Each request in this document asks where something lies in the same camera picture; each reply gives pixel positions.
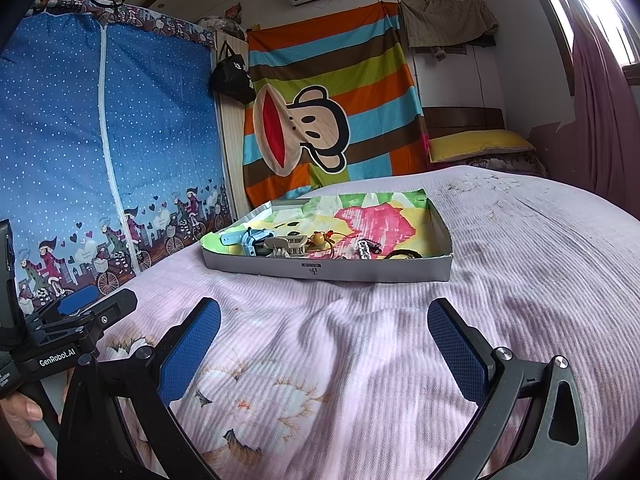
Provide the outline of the person's left hand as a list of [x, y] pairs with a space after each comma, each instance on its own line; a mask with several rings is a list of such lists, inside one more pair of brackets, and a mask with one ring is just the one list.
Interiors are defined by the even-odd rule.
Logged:
[[1, 400], [1, 408], [6, 420], [17, 439], [35, 448], [44, 448], [44, 444], [32, 426], [42, 421], [40, 406], [19, 392], [14, 392]]

